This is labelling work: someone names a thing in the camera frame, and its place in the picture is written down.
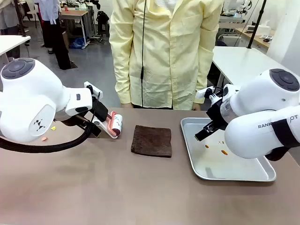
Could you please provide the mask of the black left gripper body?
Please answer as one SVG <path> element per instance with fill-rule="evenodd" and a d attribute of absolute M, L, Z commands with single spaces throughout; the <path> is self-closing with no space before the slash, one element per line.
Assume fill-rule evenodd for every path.
<path fill-rule="evenodd" d="M 92 113 L 96 116 L 101 122 L 106 121 L 108 115 L 108 109 L 97 99 L 92 100 Z"/>

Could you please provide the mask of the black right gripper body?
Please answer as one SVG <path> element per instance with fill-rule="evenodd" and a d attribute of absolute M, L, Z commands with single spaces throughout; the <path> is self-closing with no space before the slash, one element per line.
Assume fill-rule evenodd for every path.
<path fill-rule="evenodd" d="M 222 100 L 220 99 L 207 110 L 206 114 L 211 119 L 211 122 L 207 125 L 208 129 L 226 129 L 228 123 L 221 115 L 221 104 Z"/>

